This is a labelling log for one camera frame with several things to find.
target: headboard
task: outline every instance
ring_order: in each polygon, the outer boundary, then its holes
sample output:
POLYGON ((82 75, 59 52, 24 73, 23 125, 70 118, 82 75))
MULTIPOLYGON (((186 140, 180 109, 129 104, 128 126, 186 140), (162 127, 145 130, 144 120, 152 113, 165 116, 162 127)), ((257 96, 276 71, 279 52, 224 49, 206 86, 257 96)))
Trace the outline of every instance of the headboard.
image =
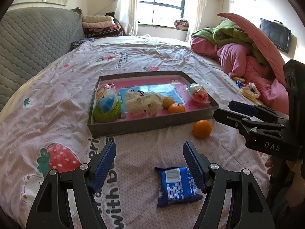
POLYGON ((82 12, 51 7, 7 11, 0 22, 0 111, 14 92, 84 38, 82 12))

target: green scrubber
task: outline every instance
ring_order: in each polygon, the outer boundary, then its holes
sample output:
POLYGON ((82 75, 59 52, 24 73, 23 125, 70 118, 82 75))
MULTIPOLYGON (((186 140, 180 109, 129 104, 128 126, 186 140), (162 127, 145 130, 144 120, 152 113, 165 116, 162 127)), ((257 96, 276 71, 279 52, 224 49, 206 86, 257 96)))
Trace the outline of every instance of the green scrubber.
POLYGON ((95 106, 93 110, 93 117, 97 122, 111 122, 118 118, 121 114, 121 102, 118 100, 116 106, 110 112, 103 114, 98 106, 95 106))

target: wall-mounted television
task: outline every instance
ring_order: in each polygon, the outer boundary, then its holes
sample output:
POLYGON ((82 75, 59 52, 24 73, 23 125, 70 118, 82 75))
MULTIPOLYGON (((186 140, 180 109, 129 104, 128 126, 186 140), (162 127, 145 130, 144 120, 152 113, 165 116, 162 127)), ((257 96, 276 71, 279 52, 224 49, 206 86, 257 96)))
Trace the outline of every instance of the wall-mounted television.
POLYGON ((260 18, 260 30, 262 30, 274 45, 281 51, 288 53, 291 43, 291 30, 280 22, 271 22, 260 18))

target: metal screw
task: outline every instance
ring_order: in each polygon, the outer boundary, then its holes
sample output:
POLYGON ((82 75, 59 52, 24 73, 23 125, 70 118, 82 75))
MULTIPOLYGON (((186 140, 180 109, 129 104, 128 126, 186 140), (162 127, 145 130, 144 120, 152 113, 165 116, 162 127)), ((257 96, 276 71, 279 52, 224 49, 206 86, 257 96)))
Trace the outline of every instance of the metal screw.
POLYGON ((249 175, 251 173, 251 171, 248 169, 243 169, 242 172, 245 173, 246 175, 249 175))
POLYGON ((55 175, 57 173, 57 171, 55 169, 50 170, 49 174, 51 176, 55 175))
POLYGON ((82 164, 82 165, 80 166, 80 169, 85 170, 85 169, 88 169, 88 167, 89 167, 88 164, 82 164))
POLYGON ((211 166, 212 169, 218 169, 219 168, 218 164, 211 164, 210 166, 211 166))

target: bed sheet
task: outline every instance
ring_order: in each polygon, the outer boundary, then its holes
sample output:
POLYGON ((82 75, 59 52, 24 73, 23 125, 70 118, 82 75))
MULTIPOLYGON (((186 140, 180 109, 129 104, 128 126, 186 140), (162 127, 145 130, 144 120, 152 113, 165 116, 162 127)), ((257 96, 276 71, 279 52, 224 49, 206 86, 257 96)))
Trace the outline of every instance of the bed sheet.
MULTIPOLYGON (((210 120, 209 138, 198 140, 191 124, 136 134, 93 139, 87 127, 90 99, 99 76, 156 70, 185 72, 228 109, 236 100, 251 102, 216 62, 187 45, 160 38, 122 37, 84 43, 62 56, 22 86, 0 114, 0 205, 25 227, 31 205, 48 169, 67 171, 114 140, 117 154, 102 189, 95 194, 108 228, 193 228, 203 200, 157 208, 160 180, 154 167, 183 167, 182 147, 193 142, 199 153, 231 171, 248 168, 264 195, 269 176, 262 157, 245 147, 238 131, 210 120)), ((219 228, 225 228, 231 191, 226 194, 219 228)), ((69 202, 80 229, 73 192, 69 202)))

